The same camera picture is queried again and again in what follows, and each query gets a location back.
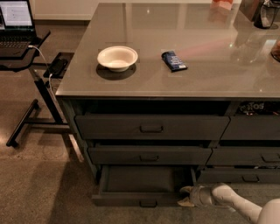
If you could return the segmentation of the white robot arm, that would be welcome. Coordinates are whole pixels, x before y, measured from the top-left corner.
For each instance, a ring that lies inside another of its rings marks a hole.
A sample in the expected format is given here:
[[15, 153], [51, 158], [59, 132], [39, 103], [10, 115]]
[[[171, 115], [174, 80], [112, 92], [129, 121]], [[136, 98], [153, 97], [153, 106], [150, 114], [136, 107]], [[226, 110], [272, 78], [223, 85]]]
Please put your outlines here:
[[209, 186], [184, 186], [179, 190], [188, 196], [178, 201], [182, 207], [230, 208], [249, 224], [280, 224], [280, 199], [272, 199], [264, 206], [243, 198], [224, 183]]

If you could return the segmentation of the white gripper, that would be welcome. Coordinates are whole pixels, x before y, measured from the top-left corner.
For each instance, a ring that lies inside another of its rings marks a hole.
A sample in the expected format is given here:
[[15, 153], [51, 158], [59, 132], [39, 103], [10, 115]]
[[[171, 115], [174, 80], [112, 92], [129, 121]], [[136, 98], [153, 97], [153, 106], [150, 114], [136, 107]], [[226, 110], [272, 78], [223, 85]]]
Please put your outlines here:
[[214, 205], [214, 199], [210, 187], [184, 186], [179, 190], [181, 193], [190, 193], [188, 197], [178, 201], [181, 207], [207, 207]]

